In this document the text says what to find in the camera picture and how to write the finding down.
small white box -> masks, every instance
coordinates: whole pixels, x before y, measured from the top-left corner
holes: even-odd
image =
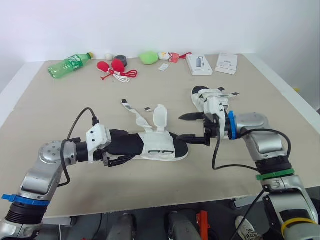
[[[192,76],[207,76],[212,75],[214,72],[205,55],[188,54],[186,56],[186,62],[188,63]]]
[[[238,56],[229,53],[220,53],[216,62],[215,71],[235,75],[237,71]]]

blue cable tie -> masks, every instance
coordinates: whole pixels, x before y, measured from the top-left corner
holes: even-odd
[[[15,194],[13,195],[3,194],[1,198],[4,200],[8,200],[11,203],[17,202],[17,203],[35,205],[35,206],[48,206],[50,204],[50,201],[34,200],[30,198],[25,198],[22,196],[17,196]]]
[[[230,111],[228,114],[228,117],[230,119],[230,125],[231,125],[231,140],[237,139],[237,132],[236,132],[236,121],[234,116],[234,111]]]

black tape roll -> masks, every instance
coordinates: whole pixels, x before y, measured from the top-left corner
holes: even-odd
[[[115,59],[119,59],[123,63],[124,67],[127,66],[127,58],[126,58],[126,56],[118,55],[118,56],[115,56],[114,58]]]

silver robot arm segment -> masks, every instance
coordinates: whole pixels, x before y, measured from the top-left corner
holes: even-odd
[[[61,141],[43,145],[34,166],[27,172],[16,195],[2,198],[12,202],[7,216],[0,222],[0,240],[33,239],[40,231],[42,219],[62,176]],[[66,166],[77,163],[74,142],[64,144]]]
[[[270,129],[259,113],[237,115],[236,134],[252,129]],[[294,175],[277,133],[251,132],[243,137],[260,175],[257,179],[269,194],[263,198],[269,224],[286,240],[320,240],[317,210],[301,179]]]

beige table surface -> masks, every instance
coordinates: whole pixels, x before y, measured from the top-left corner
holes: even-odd
[[[215,66],[218,56],[208,56]],[[280,92],[242,55],[235,75],[214,72],[212,76],[191,76],[185,60],[169,63],[162,72],[163,61],[143,65],[129,59],[127,70],[139,74],[129,83],[113,77],[102,81],[103,73],[92,60],[82,69],[62,79],[53,79],[44,63],[20,98],[14,111],[0,129],[0,193],[14,194],[27,170],[37,159],[40,146],[67,137],[79,112],[94,109],[100,122],[110,129],[143,132],[135,124],[135,115],[125,110],[121,99],[127,99],[150,124],[153,113],[146,107],[163,104],[168,109],[170,132],[203,134],[201,121],[190,122],[178,117],[196,112],[190,97],[195,86],[224,87],[240,93],[230,101],[235,114],[260,112],[270,125],[286,133],[292,141],[290,161],[305,187],[320,184],[320,136]],[[88,113],[79,121],[73,136],[82,137],[91,128]],[[68,168],[71,183],[60,187],[48,208],[46,217],[75,216],[129,209],[149,208],[193,202],[221,200],[260,192],[256,172],[242,168],[214,171],[211,168],[213,147],[189,145],[189,155],[177,162],[132,160],[107,168],[102,162],[78,163]],[[217,156],[217,166],[246,164],[254,166],[243,140],[224,140]],[[0,214],[5,215],[10,203],[0,201]]]

